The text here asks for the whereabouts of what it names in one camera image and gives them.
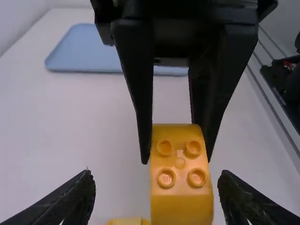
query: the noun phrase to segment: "yellow lego duplo block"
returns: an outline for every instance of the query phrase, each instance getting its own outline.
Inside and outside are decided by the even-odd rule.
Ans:
[[[144,218],[118,218],[111,219],[108,221],[107,225],[149,225],[148,220]]]
[[[212,184],[199,126],[153,126],[150,178],[152,225],[212,224]]]

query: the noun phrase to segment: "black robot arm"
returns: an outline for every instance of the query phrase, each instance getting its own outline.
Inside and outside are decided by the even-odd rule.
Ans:
[[[229,100],[277,0],[91,0],[105,45],[115,45],[137,119],[141,160],[152,133],[153,66],[189,67],[192,123],[210,160]]]

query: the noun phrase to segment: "white tabletop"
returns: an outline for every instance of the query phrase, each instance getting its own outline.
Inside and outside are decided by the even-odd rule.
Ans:
[[[150,216],[135,111],[121,75],[55,74],[44,60],[89,9],[52,9],[0,58],[0,222],[88,167],[97,186],[91,225]],[[210,164],[215,224],[225,224],[223,169],[300,215],[300,176],[244,74],[225,112]],[[187,77],[155,77],[155,123],[190,123]]]

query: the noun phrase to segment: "light blue tray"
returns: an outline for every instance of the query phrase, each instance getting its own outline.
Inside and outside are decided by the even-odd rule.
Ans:
[[[53,72],[123,73],[115,47],[104,45],[90,23],[72,26],[45,60],[45,67]],[[154,74],[184,76],[188,68],[155,66]]]

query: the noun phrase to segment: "yellow toy brick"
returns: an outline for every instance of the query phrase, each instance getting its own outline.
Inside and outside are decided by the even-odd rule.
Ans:
[[[143,218],[119,218],[111,219],[107,225],[149,225],[149,222]]]
[[[199,126],[153,126],[150,178],[152,225],[212,224],[212,184]]]

